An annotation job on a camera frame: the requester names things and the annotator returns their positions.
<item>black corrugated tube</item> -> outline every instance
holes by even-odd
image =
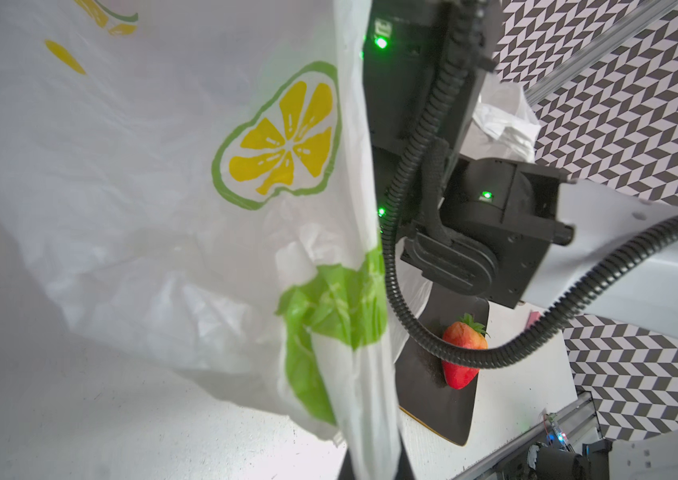
[[[483,60],[479,45],[482,19],[488,0],[462,3],[449,26],[443,62],[426,106],[403,151],[395,177],[387,192],[387,212],[382,218],[387,299],[411,337],[424,350],[451,363],[481,369],[500,368],[518,362],[550,340],[574,316],[593,302],[605,289],[649,256],[678,241],[678,216],[644,230],[603,258],[566,292],[528,330],[497,348],[470,350],[454,346],[418,321],[402,298],[395,266],[395,242],[400,222],[400,206],[408,195],[422,158],[440,129],[440,123],[461,91],[467,75]]]

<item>geometric patterned wallpaper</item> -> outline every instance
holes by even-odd
[[[611,25],[638,0],[504,0],[496,72],[528,88]]]
[[[506,2],[504,81],[533,84],[637,2]],[[537,163],[678,206],[678,6],[535,106]],[[604,436],[678,428],[678,340],[584,315],[564,330]]]

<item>strawberry leaf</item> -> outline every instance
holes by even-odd
[[[488,334],[486,333],[486,326],[483,325],[482,323],[476,322],[475,317],[470,315],[469,313],[465,313],[464,316],[459,319],[459,322],[466,323],[469,328],[478,332],[480,335],[488,336]]]

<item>red strawberry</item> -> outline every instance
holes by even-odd
[[[472,315],[466,313],[459,322],[454,322],[442,334],[442,339],[456,346],[473,350],[485,350],[488,342],[484,335],[486,326],[478,323]],[[468,366],[454,365],[443,361],[442,372],[446,376],[446,383],[452,389],[461,390],[469,384],[480,369],[471,369]]]

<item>dark rectangular plate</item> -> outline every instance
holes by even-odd
[[[488,325],[486,299],[459,295],[434,284],[419,321],[442,338],[446,329],[465,313]],[[460,446],[467,444],[480,375],[463,389],[452,389],[446,384],[440,359],[421,348],[414,339],[406,342],[395,370],[400,408],[446,440]]]

